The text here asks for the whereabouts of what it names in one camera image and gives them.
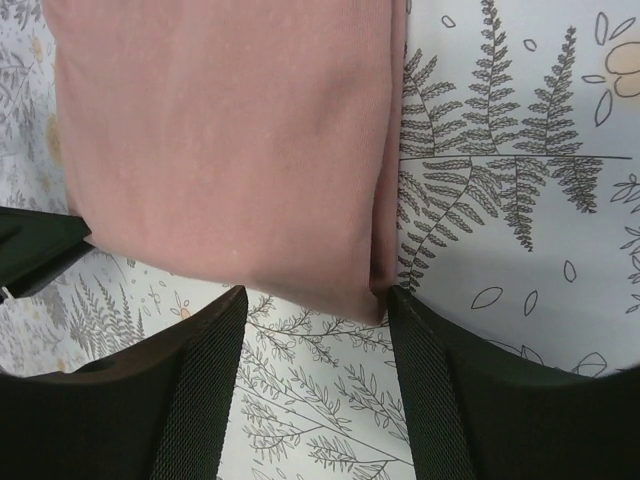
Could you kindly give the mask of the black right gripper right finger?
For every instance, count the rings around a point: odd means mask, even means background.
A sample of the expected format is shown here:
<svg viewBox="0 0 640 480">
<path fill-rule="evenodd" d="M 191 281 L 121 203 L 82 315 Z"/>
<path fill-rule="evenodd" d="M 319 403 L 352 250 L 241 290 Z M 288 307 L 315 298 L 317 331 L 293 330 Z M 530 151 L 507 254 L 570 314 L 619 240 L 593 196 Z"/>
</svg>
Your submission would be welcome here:
<svg viewBox="0 0 640 480">
<path fill-rule="evenodd" d="M 639 371 L 589 378 L 511 354 L 407 290 L 387 295 L 420 479 L 635 479 Z"/>
</svg>

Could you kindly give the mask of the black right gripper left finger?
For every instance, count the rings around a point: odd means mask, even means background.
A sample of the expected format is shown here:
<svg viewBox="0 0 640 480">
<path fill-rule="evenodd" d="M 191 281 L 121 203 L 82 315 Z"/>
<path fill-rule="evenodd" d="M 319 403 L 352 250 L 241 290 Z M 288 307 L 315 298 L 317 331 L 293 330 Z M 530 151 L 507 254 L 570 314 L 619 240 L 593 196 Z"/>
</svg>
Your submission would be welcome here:
<svg viewBox="0 0 640 480">
<path fill-rule="evenodd" d="M 5 479 L 213 479 L 248 313 L 235 287 L 71 373 L 1 378 Z"/>
</svg>

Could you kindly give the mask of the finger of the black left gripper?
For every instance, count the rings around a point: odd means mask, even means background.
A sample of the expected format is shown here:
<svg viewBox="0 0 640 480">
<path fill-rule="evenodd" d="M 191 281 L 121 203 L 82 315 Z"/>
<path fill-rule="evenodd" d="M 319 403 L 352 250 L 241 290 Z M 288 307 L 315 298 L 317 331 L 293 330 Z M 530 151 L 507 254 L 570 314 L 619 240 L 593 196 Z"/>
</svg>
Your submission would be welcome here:
<svg viewBox="0 0 640 480">
<path fill-rule="evenodd" d="M 77 216 L 1 209 L 1 298 L 35 295 L 89 253 L 91 230 Z"/>
</svg>

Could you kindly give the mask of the pink t-shirt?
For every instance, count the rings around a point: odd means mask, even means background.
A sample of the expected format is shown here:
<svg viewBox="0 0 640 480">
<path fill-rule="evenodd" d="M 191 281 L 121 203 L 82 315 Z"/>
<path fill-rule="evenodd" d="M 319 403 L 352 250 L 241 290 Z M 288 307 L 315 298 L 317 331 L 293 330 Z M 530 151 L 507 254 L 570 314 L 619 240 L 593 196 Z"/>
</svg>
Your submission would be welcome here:
<svg viewBox="0 0 640 480">
<path fill-rule="evenodd" d="M 46 1 L 91 242 L 323 313 L 396 269 L 400 1 Z"/>
</svg>

